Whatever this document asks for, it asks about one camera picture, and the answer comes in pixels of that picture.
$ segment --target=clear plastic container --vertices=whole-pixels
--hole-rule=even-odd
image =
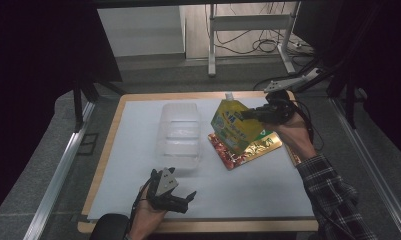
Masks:
[[[156,154],[164,167],[195,169],[200,153],[200,115],[195,103],[163,106]]]

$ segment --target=human hand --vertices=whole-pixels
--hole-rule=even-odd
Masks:
[[[134,221],[128,235],[132,240],[146,239],[163,221],[166,210],[155,210],[146,200],[148,187],[143,191],[135,211]]]
[[[263,123],[263,127],[278,133],[281,141],[287,144],[299,156],[300,160],[304,161],[316,156],[306,124],[298,113],[294,113],[293,117],[285,124]]]

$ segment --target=gold foil packet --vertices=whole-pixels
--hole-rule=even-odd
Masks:
[[[257,138],[241,155],[237,155],[231,153],[214,133],[209,134],[208,138],[228,170],[232,170],[282,146],[278,135],[272,132]]]

